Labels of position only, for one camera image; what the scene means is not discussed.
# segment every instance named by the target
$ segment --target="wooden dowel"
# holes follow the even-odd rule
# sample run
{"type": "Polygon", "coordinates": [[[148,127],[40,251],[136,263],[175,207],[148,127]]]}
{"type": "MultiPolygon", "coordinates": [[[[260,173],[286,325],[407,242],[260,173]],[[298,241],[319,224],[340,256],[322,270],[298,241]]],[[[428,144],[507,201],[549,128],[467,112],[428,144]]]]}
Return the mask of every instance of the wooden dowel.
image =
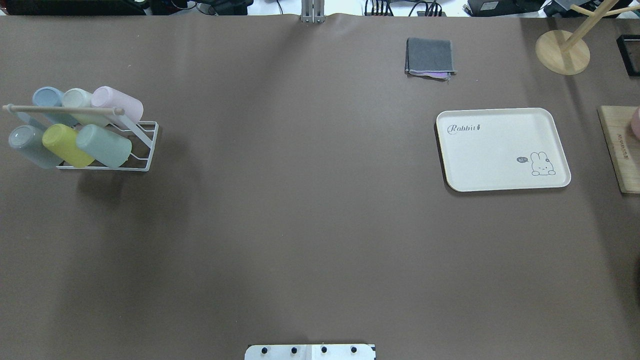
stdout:
{"type": "Polygon", "coordinates": [[[584,35],[586,35],[595,24],[602,19],[602,17],[618,2],[618,0],[604,0],[600,6],[593,12],[593,16],[586,19],[578,29],[566,40],[564,44],[560,45],[560,51],[565,53],[571,49],[575,43],[577,43],[584,35]]]}
{"type": "Polygon", "coordinates": [[[619,13],[632,12],[634,10],[640,10],[640,5],[629,6],[628,8],[622,8],[617,10],[611,10],[605,14],[605,16],[617,15],[619,13]]]}
{"type": "Polygon", "coordinates": [[[14,113],[65,113],[65,114],[89,114],[89,115],[124,115],[121,108],[64,108],[61,106],[24,106],[3,105],[4,111],[14,113]]]}
{"type": "MultiPolygon", "coordinates": [[[[593,16],[593,12],[585,9],[585,8],[581,8],[579,6],[577,6],[576,4],[572,4],[571,5],[571,10],[581,13],[583,15],[587,15],[587,16],[593,16]]],[[[628,8],[623,8],[623,9],[617,9],[617,10],[611,10],[609,12],[607,12],[606,14],[604,14],[605,16],[611,16],[611,15],[617,15],[619,13],[624,13],[624,12],[632,12],[634,10],[640,10],[640,5],[635,5],[635,6],[629,6],[628,8]]]]}

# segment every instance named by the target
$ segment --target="cup rack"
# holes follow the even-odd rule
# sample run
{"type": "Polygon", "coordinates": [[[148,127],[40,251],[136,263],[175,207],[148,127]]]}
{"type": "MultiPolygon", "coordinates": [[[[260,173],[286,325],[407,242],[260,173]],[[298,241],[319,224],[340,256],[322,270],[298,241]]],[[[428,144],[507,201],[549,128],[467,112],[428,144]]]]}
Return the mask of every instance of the cup rack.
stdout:
{"type": "Polygon", "coordinates": [[[156,141],[158,136],[158,123],[155,121],[139,121],[134,123],[125,114],[124,109],[121,108],[63,108],[59,106],[23,106],[8,104],[2,107],[4,111],[11,113],[29,124],[30,122],[36,122],[29,113],[67,113],[67,114],[87,114],[87,115],[103,115],[111,120],[115,120],[123,124],[126,128],[122,129],[117,125],[114,125],[112,121],[107,126],[110,130],[115,130],[121,136],[124,136],[130,140],[133,140],[133,149],[131,151],[129,160],[118,168],[107,167],[98,161],[94,161],[91,165],[83,168],[76,168],[70,165],[62,163],[57,168],[62,170],[76,169],[76,170],[121,170],[121,171],[149,171],[151,167],[151,160],[154,156],[156,149],[156,141]]]}

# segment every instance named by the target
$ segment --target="tray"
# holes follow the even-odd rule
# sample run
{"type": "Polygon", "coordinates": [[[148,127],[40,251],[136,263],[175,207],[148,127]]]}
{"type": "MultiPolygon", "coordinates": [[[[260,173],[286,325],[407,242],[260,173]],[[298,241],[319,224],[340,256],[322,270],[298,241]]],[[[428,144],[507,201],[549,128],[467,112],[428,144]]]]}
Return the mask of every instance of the tray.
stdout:
{"type": "Polygon", "coordinates": [[[459,192],[560,188],[571,181],[542,108],[444,111],[436,119],[449,186],[459,192]]]}

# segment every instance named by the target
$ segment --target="wooden stand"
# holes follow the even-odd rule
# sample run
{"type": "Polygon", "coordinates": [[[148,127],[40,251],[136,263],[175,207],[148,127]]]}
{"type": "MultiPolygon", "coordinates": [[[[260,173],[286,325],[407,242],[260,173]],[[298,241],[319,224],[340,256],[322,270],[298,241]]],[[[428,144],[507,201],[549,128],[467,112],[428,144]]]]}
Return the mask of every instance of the wooden stand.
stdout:
{"type": "Polygon", "coordinates": [[[536,55],[544,66],[553,72],[562,75],[576,75],[582,72],[589,65],[591,55],[589,47],[582,41],[582,37],[586,35],[595,24],[608,15],[623,13],[633,8],[624,8],[610,12],[609,10],[618,2],[618,0],[605,0],[595,12],[583,12],[576,10],[581,9],[572,5],[572,9],[580,13],[588,15],[580,27],[574,32],[564,30],[553,30],[542,34],[536,42],[536,55]]]}

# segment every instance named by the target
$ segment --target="black cable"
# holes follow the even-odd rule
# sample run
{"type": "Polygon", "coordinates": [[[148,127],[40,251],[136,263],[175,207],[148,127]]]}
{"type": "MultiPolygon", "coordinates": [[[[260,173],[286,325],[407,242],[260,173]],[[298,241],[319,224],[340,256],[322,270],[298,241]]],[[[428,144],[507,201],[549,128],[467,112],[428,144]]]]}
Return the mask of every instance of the black cable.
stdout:
{"type": "MultiPolygon", "coordinates": [[[[371,12],[369,16],[394,16],[393,10],[391,10],[391,5],[389,4],[389,0],[371,0],[371,12]]],[[[364,3],[364,16],[367,16],[367,12],[369,11],[369,0],[365,0],[364,3]]]]}
{"type": "Polygon", "coordinates": [[[431,6],[429,6],[429,11],[427,13],[424,14],[424,16],[435,16],[435,11],[436,11],[436,5],[439,5],[436,0],[433,0],[433,2],[431,3],[431,6]]]}
{"type": "Polygon", "coordinates": [[[210,16],[214,16],[214,15],[217,15],[217,14],[218,14],[218,13],[216,12],[216,9],[214,9],[214,8],[213,8],[213,6],[211,6],[211,5],[209,5],[209,9],[207,10],[207,12],[203,12],[203,11],[200,9],[200,7],[199,7],[199,6],[197,6],[197,5],[200,5],[200,4],[201,4],[201,3],[196,4],[196,10],[198,10],[199,12],[201,12],[201,13],[203,13],[203,14],[205,14],[205,15],[210,15],[210,16]]]}
{"type": "Polygon", "coordinates": [[[432,16],[432,17],[442,16],[442,5],[438,4],[438,2],[435,0],[433,0],[433,5],[431,5],[431,8],[429,8],[429,16],[432,16]]]}
{"type": "Polygon", "coordinates": [[[418,4],[424,4],[424,6],[426,7],[425,11],[427,11],[427,9],[429,8],[429,3],[427,3],[426,1],[418,1],[417,3],[415,3],[413,8],[411,8],[411,11],[409,12],[409,16],[413,14],[413,10],[415,9],[416,6],[418,6],[418,4]]]}
{"type": "Polygon", "coordinates": [[[198,3],[195,3],[195,4],[194,4],[192,7],[190,7],[190,8],[181,8],[181,7],[177,6],[177,5],[173,2],[173,0],[171,0],[171,5],[173,5],[173,7],[174,7],[174,8],[176,8],[176,9],[180,9],[180,10],[191,10],[191,9],[193,9],[194,7],[198,6],[198,3]]]}

